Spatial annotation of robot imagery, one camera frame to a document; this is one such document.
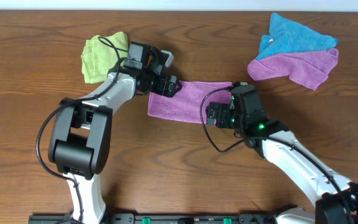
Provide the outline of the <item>purple microfiber cloth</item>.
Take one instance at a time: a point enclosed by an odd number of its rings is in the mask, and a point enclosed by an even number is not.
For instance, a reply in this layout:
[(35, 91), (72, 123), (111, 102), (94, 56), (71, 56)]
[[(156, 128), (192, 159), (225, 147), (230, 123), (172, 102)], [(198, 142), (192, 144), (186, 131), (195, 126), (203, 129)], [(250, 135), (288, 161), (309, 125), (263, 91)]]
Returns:
[(231, 86), (231, 82), (182, 82), (182, 89), (174, 97), (168, 98), (151, 93), (147, 114), (151, 117), (196, 123), (206, 121), (206, 107), (209, 103), (231, 102), (231, 94), (224, 90), (213, 93), (207, 100), (203, 98), (213, 90)]

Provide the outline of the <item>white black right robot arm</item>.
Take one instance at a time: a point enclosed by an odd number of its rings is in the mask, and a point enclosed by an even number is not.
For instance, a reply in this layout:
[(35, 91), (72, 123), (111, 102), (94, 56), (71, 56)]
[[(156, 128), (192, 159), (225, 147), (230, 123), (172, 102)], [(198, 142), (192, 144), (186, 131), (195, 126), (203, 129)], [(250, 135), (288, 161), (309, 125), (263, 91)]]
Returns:
[(358, 183), (325, 165), (279, 120), (268, 119), (264, 110), (222, 103), (210, 103), (200, 117), (204, 126), (233, 129), (247, 147), (291, 178), (315, 208), (313, 213), (289, 208), (274, 223), (358, 223)]

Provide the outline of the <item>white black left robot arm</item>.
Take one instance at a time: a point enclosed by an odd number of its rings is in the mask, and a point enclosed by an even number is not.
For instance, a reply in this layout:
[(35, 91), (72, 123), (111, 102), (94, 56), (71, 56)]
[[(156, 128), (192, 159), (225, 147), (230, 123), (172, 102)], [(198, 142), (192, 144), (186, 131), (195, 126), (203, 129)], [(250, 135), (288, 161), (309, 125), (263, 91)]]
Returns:
[(64, 98), (56, 109), (48, 159), (68, 181), (73, 199), (73, 219), (100, 223), (106, 211), (100, 173), (111, 142), (112, 117), (127, 101), (148, 92), (168, 98), (182, 88), (175, 76), (149, 69), (114, 68), (107, 79), (80, 99)]

